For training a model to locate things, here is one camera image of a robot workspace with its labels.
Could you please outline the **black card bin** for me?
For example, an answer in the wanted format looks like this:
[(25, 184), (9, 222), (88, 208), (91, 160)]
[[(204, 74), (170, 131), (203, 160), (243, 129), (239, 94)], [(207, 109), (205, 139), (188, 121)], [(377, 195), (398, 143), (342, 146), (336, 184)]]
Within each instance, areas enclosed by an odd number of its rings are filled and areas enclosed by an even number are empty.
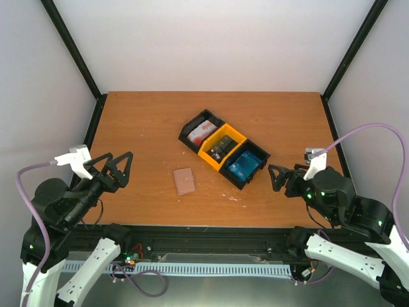
[(205, 109), (183, 126), (178, 139), (197, 154), (203, 142), (224, 124), (223, 120)]
[(251, 140), (246, 140), (226, 159), (219, 173), (242, 190), (262, 170), (270, 154)]

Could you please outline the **yellow card bin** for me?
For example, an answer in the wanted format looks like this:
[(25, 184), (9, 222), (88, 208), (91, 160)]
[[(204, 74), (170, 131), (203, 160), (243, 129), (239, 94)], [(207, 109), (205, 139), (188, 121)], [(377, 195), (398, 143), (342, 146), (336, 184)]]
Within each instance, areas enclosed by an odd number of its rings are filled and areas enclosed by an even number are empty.
[(206, 140), (199, 149), (198, 156), (207, 162), (215, 170), (219, 171), (240, 145), (247, 140), (243, 134), (225, 123)]

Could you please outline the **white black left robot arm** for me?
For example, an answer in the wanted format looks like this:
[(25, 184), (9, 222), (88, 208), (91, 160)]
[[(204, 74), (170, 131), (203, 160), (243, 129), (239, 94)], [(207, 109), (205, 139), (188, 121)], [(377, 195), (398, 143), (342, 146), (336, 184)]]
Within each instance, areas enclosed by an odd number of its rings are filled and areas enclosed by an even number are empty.
[[(85, 145), (73, 147), (64, 155), (17, 173), (16, 186), (33, 219), (24, 234), (20, 258), (23, 269), (21, 306), (80, 306), (104, 269), (116, 258), (133, 250), (131, 231), (119, 224), (107, 226), (91, 255), (62, 288), (59, 276), (73, 244), (74, 231), (103, 193), (126, 187), (133, 154), (119, 157), (105, 153), (92, 159)], [(70, 188), (60, 178), (42, 182), (30, 199), (21, 176), (30, 170), (69, 165), (80, 178)]]

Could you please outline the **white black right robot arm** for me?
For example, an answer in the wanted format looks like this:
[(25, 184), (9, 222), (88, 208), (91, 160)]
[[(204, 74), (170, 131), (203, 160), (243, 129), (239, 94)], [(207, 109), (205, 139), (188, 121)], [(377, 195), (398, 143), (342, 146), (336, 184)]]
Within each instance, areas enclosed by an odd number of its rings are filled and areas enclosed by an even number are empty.
[(331, 226), (339, 226), (376, 252), (373, 258), (344, 248), (301, 226), (291, 231), (286, 248), (294, 258), (306, 256), (348, 272), (380, 291), (393, 306), (408, 306), (408, 250), (392, 212), (374, 199), (358, 196), (352, 181), (327, 166), (306, 179), (307, 166), (269, 165), (275, 192), (301, 197)]

